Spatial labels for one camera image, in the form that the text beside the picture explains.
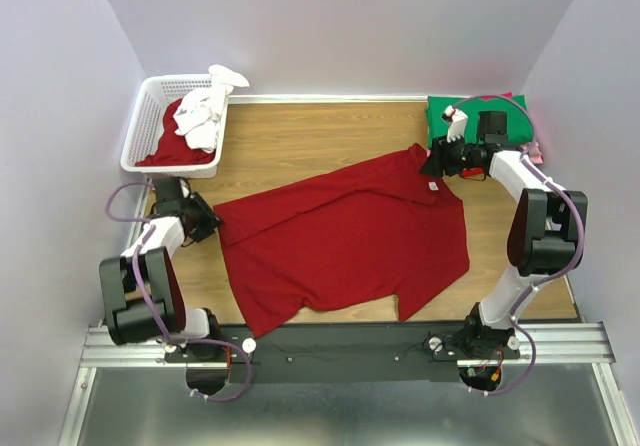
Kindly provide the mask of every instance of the white cloth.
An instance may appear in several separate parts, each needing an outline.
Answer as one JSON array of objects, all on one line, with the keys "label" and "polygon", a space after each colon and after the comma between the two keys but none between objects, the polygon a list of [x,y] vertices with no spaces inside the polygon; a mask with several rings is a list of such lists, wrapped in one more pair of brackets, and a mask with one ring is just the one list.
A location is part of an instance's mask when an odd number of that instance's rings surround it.
[{"label": "white cloth", "polygon": [[234,87],[248,87],[249,81],[239,73],[220,65],[209,68],[211,87],[196,88],[182,98],[173,115],[178,129],[191,149],[213,152],[218,144],[221,118]]}]

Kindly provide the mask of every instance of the wooden surface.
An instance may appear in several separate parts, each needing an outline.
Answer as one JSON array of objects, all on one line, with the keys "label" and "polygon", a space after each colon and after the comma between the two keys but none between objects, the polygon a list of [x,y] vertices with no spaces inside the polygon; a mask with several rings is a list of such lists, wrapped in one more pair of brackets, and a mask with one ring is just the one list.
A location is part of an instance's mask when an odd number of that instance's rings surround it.
[{"label": "wooden surface", "polygon": [[[212,179],[192,180],[192,188],[215,205],[405,149],[414,142],[424,145],[424,108],[424,103],[232,105],[218,173]],[[471,269],[414,320],[464,318],[493,289],[507,265],[506,239],[515,201],[491,179],[450,178],[447,183],[464,201]],[[187,304],[210,308],[221,322],[244,322],[229,287],[217,235],[179,249],[173,265]],[[568,289],[558,280],[533,300],[524,317],[575,315]],[[396,319],[396,298],[391,296],[339,311],[303,309],[292,321]]]}]

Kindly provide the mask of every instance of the white laundry basket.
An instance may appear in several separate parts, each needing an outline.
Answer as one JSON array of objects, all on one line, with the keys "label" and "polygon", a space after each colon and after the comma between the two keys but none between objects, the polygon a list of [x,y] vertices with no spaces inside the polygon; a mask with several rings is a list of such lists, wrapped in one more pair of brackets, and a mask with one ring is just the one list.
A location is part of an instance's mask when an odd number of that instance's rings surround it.
[{"label": "white laundry basket", "polygon": [[164,132],[162,116],[167,106],[183,98],[194,88],[208,88],[209,86],[211,86],[211,76],[208,74],[174,74],[146,79],[140,86],[138,99],[129,122],[120,158],[122,168],[126,171],[155,176],[183,176],[186,178],[212,178],[215,176],[222,155],[224,130],[227,123],[227,103],[224,105],[220,118],[220,134],[213,161],[189,166],[136,166],[136,162],[155,153],[158,140]]}]

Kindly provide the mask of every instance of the gray floor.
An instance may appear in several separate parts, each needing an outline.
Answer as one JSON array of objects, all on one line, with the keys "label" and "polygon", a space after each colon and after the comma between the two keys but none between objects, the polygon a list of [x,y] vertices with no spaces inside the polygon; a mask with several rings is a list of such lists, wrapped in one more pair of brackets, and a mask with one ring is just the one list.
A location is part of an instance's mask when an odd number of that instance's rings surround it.
[{"label": "gray floor", "polygon": [[[506,377],[522,367],[510,366]],[[254,385],[226,404],[190,398],[184,371],[98,372],[80,444],[418,446],[615,444],[590,365],[540,365],[511,394],[457,384]]]}]

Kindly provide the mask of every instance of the wall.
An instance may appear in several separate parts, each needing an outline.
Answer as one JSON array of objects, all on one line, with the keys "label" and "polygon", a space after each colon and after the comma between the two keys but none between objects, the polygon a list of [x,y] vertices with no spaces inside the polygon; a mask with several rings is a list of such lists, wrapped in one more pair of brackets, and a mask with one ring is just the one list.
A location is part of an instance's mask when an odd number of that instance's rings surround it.
[{"label": "wall", "polygon": [[0,444],[57,444],[98,262],[125,238],[103,207],[142,70],[106,0],[0,9]]},{"label": "wall", "polygon": [[571,0],[109,0],[149,75],[244,93],[518,91]]},{"label": "wall", "polygon": [[604,320],[615,373],[640,422],[637,264],[640,0],[574,0],[524,87],[548,171],[589,197],[583,264],[571,275],[590,321]]}]

